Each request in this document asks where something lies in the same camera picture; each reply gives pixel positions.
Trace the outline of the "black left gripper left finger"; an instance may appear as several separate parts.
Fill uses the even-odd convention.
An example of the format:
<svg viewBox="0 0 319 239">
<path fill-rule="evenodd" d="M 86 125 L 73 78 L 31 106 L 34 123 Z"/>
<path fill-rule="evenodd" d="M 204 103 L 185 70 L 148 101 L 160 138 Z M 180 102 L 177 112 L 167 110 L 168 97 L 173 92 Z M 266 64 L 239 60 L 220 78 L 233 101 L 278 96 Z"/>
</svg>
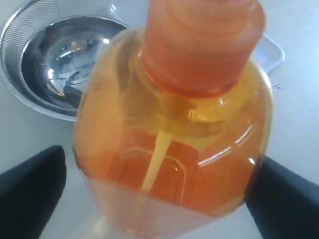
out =
<svg viewBox="0 0 319 239">
<path fill-rule="evenodd" d="M 66 184 L 65 154 L 54 145 L 0 175 L 0 237 L 37 239 Z"/>
</svg>

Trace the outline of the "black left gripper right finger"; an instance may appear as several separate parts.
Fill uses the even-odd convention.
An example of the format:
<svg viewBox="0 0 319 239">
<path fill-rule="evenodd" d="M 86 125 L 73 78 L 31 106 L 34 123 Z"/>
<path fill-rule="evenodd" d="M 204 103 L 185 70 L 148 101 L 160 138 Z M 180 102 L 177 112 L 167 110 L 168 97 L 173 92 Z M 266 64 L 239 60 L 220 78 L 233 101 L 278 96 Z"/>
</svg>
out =
<svg viewBox="0 0 319 239">
<path fill-rule="evenodd" d="M 245 200 L 265 239 L 317 239 L 319 187 L 265 157 Z"/>
</svg>

